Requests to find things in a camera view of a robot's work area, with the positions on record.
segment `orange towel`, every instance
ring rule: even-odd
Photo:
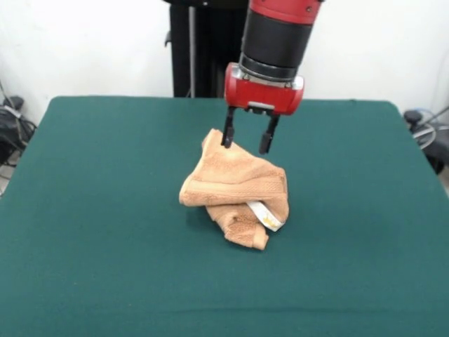
[[[263,250],[268,235],[246,202],[261,201],[284,223],[288,217],[286,173],[235,143],[225,149],[221,139],[218,130],[211,130],[204,139],[201,159],[182,185],[180,203],[205,206],[226,239]]]

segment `towel tag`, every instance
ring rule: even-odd
[[[277,232],[279,228],[283,226],[284,223],[276,219],[272,212],[260,201],[249,201],[247,205],[250,207],[251,211],[255,214],[257,219],[269,230]]]

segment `black cylindrical joint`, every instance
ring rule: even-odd
[[[292,79],[304,57],[311,29],[312,25],[284,22],[249,10],[241,48],[241,61],[246,65],[241,62],[241,66],[256,76]]]

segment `green tablecloth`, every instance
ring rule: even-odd
[[[57,98],[0,201],[0,336],[447,336],[449,202],[389,103],[305,101],[291,213],[235,246],[183,180],[221,100]],[[239,112],[255,152],[268,120]]]

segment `white wall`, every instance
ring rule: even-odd
[[[449,103],[449,1],[328,0],[300,72],[308,98]],[[39,121],[56,95],[170,96],[162,0],[1,0],[0,77]]]

